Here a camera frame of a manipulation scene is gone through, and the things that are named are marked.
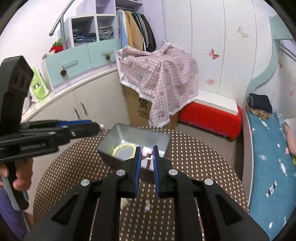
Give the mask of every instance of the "polka dot tablecloth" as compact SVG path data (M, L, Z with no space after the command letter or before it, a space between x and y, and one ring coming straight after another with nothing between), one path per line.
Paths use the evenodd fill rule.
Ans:
M212 178L246 212L247 199L242 184L234 170L213 149L188 135L156 127L144 127L171 135L165 158L173 167L192 179ZM37 223L75 184L82 179L100 180L115 171L96 151L99 134L84 138L64 151L47 169L38 186L34 206L34 222ZM149 201L150 210L145 210ZM136 199L129 200L120 212L120 241L174 240L173 199L158 199L153 184L140 181Z

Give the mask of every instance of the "red ottoman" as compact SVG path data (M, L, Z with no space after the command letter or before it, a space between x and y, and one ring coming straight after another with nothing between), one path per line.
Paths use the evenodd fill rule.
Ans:
M242 127L242 111L239 106L237 109L238 114L233 115L192 102L179 111L178 120L223 135L233 141L238 137Z

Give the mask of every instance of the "mint green drawer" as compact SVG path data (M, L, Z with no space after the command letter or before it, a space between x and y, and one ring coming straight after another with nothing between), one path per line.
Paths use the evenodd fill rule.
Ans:
M45 63L52 86L91 69L87 44L50 55ZM67 71L64 77L61 75L62 68Z
M120 49L119 39L103 40L87 44L92 68L102 66L115 61L115 52Z

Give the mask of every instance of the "metal railing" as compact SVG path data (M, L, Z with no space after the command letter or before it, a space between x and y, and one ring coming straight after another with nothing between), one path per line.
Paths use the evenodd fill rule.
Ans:
M49 33L49 36L53 36L58 24L60 23L60 27L61 27L61 39L62 39L62 44L63 44L63 49L67 49L66 46L66 36L65 36L65 26L64 26L64 15L67 12L67 10L69 9L69 7L72 5L72 3L75 0L71 0L68 5L65 7L65 9L62 11L61 15L59 16L59 18L57 19L57 21L55 22L52 30Z

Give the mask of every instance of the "yellow bracelet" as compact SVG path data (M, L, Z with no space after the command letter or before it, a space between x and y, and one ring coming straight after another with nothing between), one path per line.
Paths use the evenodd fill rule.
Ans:
M133 158L133 157L135 156L135 153L136 153L136 145L133 144L133 143L130 143L130 142L123 142L123 143L121 143L120 145L118 145L117 147L115 147L114 150L113 150L113 152L112 152L112 155L111 155L111 156L115 157L116 154L117 154L117 152L118 152L120 149L124 148L124 147L130 147L130 148L133 149L133 154L130 156L130 158Z

